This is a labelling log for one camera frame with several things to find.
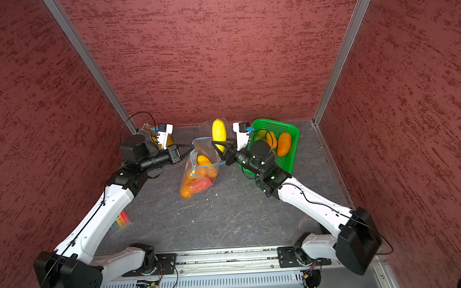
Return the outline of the clear zip bag blue zipper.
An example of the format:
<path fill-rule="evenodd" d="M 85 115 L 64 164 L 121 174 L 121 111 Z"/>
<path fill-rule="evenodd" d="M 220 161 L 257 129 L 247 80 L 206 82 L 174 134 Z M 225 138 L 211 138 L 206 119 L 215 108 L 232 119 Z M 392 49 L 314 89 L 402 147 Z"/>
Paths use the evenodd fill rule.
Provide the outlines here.
<path fill-rule="evenodd" d="M 220 166 L 220 163 L 222 162 L 222 159 L 220 155 L 216 152 L 216 150 L 213 148 L 212 143 L 211 143 L 212 141 L 213 141 L 213 138 L 211 137 L 197 138 L 193 141 L 192 144 L 194 145 L 194 148 L 192 149 L 192 151 L 189 153 L 187 157 L 187 161 L 184 167 L 185 170 L 183 172 L 183 177 L 182 177 L 180 187 L 184 183 L 191 183 L 194 180 L 202 179 L 202 178 L 213 179 L 213 182 L 215 184 L 217 180 L 217 176 L 219 174 L 219 169 L 220 169 L 219 166 Z M 206 156 L 207 158 L 210 159 L 210 161 L 213 164 L 211 166 L 199 167 L 197 165 L 197 157 L 199 155 Z M 200 193 L 194 194 L 189 199 L 203 194 L 208 189 Z"/>

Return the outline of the red mango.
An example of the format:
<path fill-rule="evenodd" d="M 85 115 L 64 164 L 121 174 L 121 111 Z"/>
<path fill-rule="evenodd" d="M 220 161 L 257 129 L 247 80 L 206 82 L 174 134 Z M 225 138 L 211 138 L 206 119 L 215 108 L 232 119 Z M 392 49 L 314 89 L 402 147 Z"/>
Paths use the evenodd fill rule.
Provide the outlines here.
<path fill-rule="evenodd" d="M 214 184 L 213 179 L 210 178 L 202 178 L 202 179 L 197 179 L 191 182 L 188 185 L 188 189 L 192 194 L 197 194 L 200 193 L 209 187 L 211 187 Z"/>

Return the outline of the large orange mango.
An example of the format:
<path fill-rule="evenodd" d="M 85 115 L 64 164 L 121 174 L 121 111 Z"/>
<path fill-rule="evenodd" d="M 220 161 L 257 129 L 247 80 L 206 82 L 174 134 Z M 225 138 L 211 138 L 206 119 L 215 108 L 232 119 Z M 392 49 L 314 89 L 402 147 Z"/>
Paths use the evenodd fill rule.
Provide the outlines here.
<path fill-rule="evenodd" d="M 180 188 L 180 195 L 184 199 L 189 199 L 194 193 L 189 188 L 189 183 L 184 183 Z"/>

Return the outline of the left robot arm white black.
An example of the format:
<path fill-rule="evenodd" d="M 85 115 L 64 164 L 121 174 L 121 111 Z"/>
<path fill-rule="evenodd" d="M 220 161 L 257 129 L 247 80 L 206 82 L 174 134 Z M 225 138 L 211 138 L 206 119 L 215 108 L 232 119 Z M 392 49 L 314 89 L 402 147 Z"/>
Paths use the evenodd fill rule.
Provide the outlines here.
<path fill-rule="evenodd" d="M 178 164 L 193 145 L 173 144 L 162 149 L 143 135 L 128 137 L 120 147 L 123 165 L 107 181 L 97 203 L 73 232 L 54 251 L 41 252 L 33 267 L 40 288 L 101 288 L 131 271 L 162 272 L 152 246 L 135 243 L 109 257 L 95 253 L 113 223 L 137 196 L 149 172 Z"/>

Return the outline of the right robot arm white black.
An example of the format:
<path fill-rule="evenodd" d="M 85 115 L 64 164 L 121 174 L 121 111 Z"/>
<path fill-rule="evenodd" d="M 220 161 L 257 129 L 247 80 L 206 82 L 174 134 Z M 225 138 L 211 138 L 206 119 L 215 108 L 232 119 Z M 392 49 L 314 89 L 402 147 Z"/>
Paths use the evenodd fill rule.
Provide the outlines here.
<path fill-rule="evenodd" d="M 238 163 L 253 173 L 267 197 L 296 207 L 327 230 L 323 236 L 311 233 L 298 240 L 299 261 L 310 264 L 321 258 L 334 259 L 357 275 L 366 272 L 383 240 L 367 210 L 350 209 L 308 189 L 276 164 L 276 154 L 266 141 L 250 149 L 238 149 L 231 141 L 213 141 L 212 147 L 226 165 Z"/>

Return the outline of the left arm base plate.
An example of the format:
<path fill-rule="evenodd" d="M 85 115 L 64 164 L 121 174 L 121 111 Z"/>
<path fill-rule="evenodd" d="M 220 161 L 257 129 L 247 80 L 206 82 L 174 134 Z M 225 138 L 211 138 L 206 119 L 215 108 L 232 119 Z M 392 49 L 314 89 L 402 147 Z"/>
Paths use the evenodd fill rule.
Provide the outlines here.
<path fill-rule="evenodd" d="M 175 273 L 176 259 L 175 253 L 147 255 L 143 264 L 135 272 L 142 276 L 172 275 Z"/>

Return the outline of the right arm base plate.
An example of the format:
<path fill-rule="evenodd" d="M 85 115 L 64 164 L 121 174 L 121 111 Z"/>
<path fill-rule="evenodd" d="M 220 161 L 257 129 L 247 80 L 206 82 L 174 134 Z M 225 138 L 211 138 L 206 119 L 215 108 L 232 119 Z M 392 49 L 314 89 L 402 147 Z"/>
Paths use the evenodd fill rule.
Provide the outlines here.
<path fill-rule="evenodd" d="M 295 268 L 295 267 L 312 267 L 313 264 L 321 263 L 323 259 L 313 259 L 308 257 L 298 247 L 278 247 L 278 261 L 280 268 Z"/>

